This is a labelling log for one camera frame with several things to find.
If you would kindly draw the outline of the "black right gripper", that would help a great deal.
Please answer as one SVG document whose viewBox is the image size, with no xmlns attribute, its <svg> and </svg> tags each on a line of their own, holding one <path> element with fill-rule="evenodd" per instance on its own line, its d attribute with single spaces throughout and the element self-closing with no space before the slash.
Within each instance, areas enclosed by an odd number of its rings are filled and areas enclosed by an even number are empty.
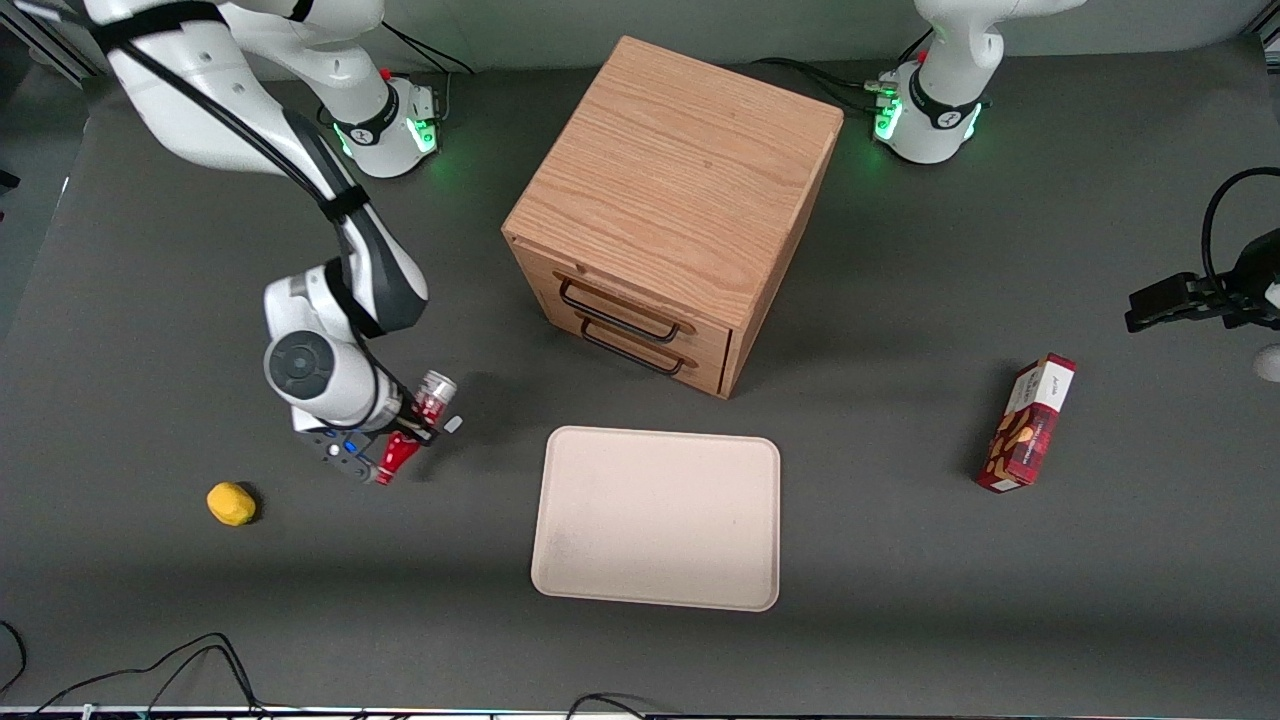
<svg viewBox="0 0 1280 720">
<path fill-rule="evenodd" d="M 454 415 L 444 423 L 447 434 L 456 433 L 463 424 L 461 415 Z M 406 443 L 428 447 L 440 432 L 435 427 L 422 427 L 422 416 L 419 405 L 411 393 L 402 386 L 390 386 L 385 398 L 372 413 L 372 437 L 398 433 Z"/>
</svg>

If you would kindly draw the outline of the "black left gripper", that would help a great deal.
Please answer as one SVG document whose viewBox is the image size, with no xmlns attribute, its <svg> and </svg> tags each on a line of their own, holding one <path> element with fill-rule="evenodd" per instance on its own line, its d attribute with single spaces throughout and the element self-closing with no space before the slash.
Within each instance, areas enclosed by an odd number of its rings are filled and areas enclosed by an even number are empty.
<svg viewBox="0 0 1280 720">
<path fill-rule="evenodd" d="M 1155 287 L 1130 293 L 1124 313 L 1126 332 L 1135 334 L 1171 322 L 1198 322 L 1211 318 L 1225 292 L 1222 325 L 1231 331 L 1244 325 L 1279 329 L 1279 229 L 1251 241 L 1235 265 L 1212 277 L 1179 272 Z"/>
</svg>

